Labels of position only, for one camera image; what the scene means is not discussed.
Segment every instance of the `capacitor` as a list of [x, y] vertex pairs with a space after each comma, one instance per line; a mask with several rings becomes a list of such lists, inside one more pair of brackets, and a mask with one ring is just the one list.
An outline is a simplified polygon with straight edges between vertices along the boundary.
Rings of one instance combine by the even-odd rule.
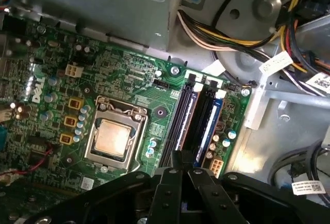
[[91, 51], [91, 49], [90, 49], [88, 46], [86, 46], [86, 47], [84, 48], [84, 52], [89, 53], [90, 51]]
[[209, 147], [209, 150], [211, 150], [211, 151], [215, 151], [215, 149], [216, 149], [216, 144], [215, 143], [211, 143], [210, 144], [210, 147]]
[[43, 99], [45, 100], [46, 103], [53, 103], [55, 101], [57, 101], [57, 94], [56, 93], [49, 93], [46, 94]]
[[229, 139], [224, 139], [222, 141], [222, 146], [224, 146], [225, 148], [230, 146], [230, 140]]
[[78, 143], [80, 142], [81, 140], [83, 139], [83, 137], [81, 135], [75, 135], [72, 140], [75, 142], [75, 143]]
[[91, 110], [91, 107], [88, 106], [88, 105], [85, 105], [85, 106], [83, 106], [83, 107], [80, 109], [80, 112], [81, 112], [82, 114], [86, 114], [86, 113], [88, 113], [90, 110]]
[[50, 47], [58, 47], [60, 44], [59, 43], [57, 43], [56, 41], [54, 41], [54, 40], [49, 40], [48, 42], [47, 42], [47, 44], [50, 46]]
[[51, 120], [51, 119], [53, 119], [53, 117], [54, 117], [54, 115], [51, 111], [46, 111], [46, 112], [40, 114], [40, 120], [43, 122]]
[[79, 121], [77, 123], [77, 128], [81, 129], [82, 127], [84, 127], [86, 125], [86, 122], [85, 121]]
[[30, 57], [29, 61], [30, 61], [30, 63], [34, 63], [34, 64], [39, 64], [39, 65], [44, 64], [44, 61], [41, 58]]
[[212, 139], [217, 143], [220, 140], [220, 137], [219, 135], [214, 135]]
[[162, 72], [161, 71], [155, 71], [155, 76], [156, 77], [161, 77], [162, 75]]
[[76, 45], [76, 50], [81, 50], [83, 47], [81, 45]]
[[156, 142], [155, 140], [151, 140], [151, 139], [150, 139], [149, 146], [150, 146], [151, 148], [155, 148], [155, 147], [157, 146], [157, 142]]
[[30, 111], [32, 111], [31, 106], [19, 106], [19, 107], [17, 107], [17, 112], [19, 112], [19, 113], [26, 113], [26, 112], [30, 112]]
[[30, 114], [29, 113], [18, 113], [15, 115], [15, 118], [17, 120], [23, 120], [23, 119], [26, 119], [26, 118], [29, 118], [30, 117]]
[[80, 114], [80, 115], [78, 116], [78, 120], [79, 120], [79, 121], [85, 121], [86, 118], [87, 118], [86, 114]]
[[28, 47], [33, 47], [33, 48], [38, 48], [40, 47], [40, 43], [38, 41], [33, 41], [33, 40], [27, 40], [25, 42], [25, 44], [28, 46]]
[[213, 153], [211, 151], [208, 151], [205, 155], [207, 159], [212, 159], [213, 158]]
[[52, 87], [60, 85], [61, 84], [61, 79], [56, 77], [56, 76], [52, 76], [48, 78], [48, 84]]
[[227, 136], [229, 139], [235, 139], [236, 138], [236, 131], [232, 129], [227, 130]]
[[75, 129], [75, 130], [74, 130], [74, 133], [75, 133], [76, 135], [81, 135], [81, 134], [83, 133], [83, 130], [82, 130], [82, 129]]
[[146, 152], [146, 153], [145, 153], [145, 156], [146, 156], [147, 158], [150, 158], [150, 157], [152, 157], [153, 155], [152, 155], [151, 153]]

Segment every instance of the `label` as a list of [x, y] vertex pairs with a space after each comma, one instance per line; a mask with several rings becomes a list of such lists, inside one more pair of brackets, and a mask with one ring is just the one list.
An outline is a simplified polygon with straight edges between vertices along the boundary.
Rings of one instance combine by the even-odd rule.
[[34, 103], [40, 103], [41, 100], [41, 94], [42, 94], [42, 89], [43, 86], [45, 84], [45, 78], [37, 78], [37, 82], [36, 83], [36, 88], [34, 89], [34, 95], [32, 97], [32, 102]]
[[94, 180], [93, 179], [84, 177], [82, 179], [82, 183], [81, 183], [81, 187], [80, 188], [89, 191], [90, 189], [93, 189], [93, 184], [94, 184]]
[[214, 61], [212, 64], [207, 66], [202, 70], [203, 73], [212, 75], [212, 76], [220, 76], [222, 73], [226, 71], [225, 67], [219, 60]]
[[263, 63], [260, 67], [259, 70], [266, 76], [271, 76], [274, 73], [284, 69], [286, 66], [289, 66], [292, 64], [292, 58], [290, 55], [286, 52], [283, 51], [276, 56], [272, 57], [269, 59], [267, 62]]
[[17, 220], [15, 221], [14, 224], [24, 224], [24, 222], [25, 222], [26, 220], [27, 220], [27, 219], [25, 219], [25, 218], [19, 218], [19, 219], [17, 219]]
[[325, 189], [321, 181], [317, 180], [292, 183], [292, 190], [297, 196], [307, 194], [325, 194]]
[[314, 75], [306, 83], [314, 88], [330, 93], [330, 76], [324, 73]]

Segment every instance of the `barcode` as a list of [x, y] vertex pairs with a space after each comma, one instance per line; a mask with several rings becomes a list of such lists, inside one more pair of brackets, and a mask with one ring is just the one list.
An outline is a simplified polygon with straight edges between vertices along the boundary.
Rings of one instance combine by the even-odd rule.
[[319, 192], [319, 191], [322, 191], [322, 188], [319, 184], [312, 184], [311, 185], [311, 188], [314, 192]]
[[327, 93], [330, 91], [330, 77], [324, 73], [316, 74], [315, 76], [310, 78], [306, 83], [314, 88], [325, 91]]

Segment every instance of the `integrated circuit chip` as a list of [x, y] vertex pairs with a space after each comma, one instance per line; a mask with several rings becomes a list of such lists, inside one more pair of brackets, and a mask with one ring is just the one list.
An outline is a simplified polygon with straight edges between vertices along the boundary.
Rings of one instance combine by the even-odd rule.
[[103, 119], [95, 137], [95, 150], [123, 158], [132, 128]]

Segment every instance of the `blue ram module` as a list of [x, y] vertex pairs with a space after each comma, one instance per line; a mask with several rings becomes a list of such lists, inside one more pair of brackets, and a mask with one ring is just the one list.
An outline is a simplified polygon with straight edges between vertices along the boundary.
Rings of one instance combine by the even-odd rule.
[[208, 147], [210, 146], [210, 142], [212, 141], [212, 136], [215, 131], [221, 109], [223, 106], [224, 99], [214, 99], [213, 107], [210, 114], [210, 119], [207, 122], [207, 126], [203, 135], [203, 139], [201, 142], [201, 146], [199, 147], [198, 153], [196, 155], [196, 159], [194, 162], [195, 167], [201, 167], [204, 161], [205, 154], [207, 152]]

